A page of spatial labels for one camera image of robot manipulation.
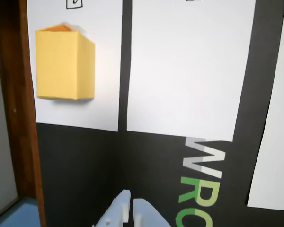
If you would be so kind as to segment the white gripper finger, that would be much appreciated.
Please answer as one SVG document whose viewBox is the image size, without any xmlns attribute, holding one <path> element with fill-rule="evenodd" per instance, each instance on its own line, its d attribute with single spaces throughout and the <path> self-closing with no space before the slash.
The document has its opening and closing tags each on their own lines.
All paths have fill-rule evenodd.
<svg viewBox="0 0 284 227">
<path fill-rule="evenodd" d="M 163 216 L 145 199 L 133 200 L 135 227 L 170 227 Z"/>
<path fill-rule="evenodd" d="M 131 192 L 122 190 L 93 227 L 122 227 L 129 222 Z"/>
</svg>

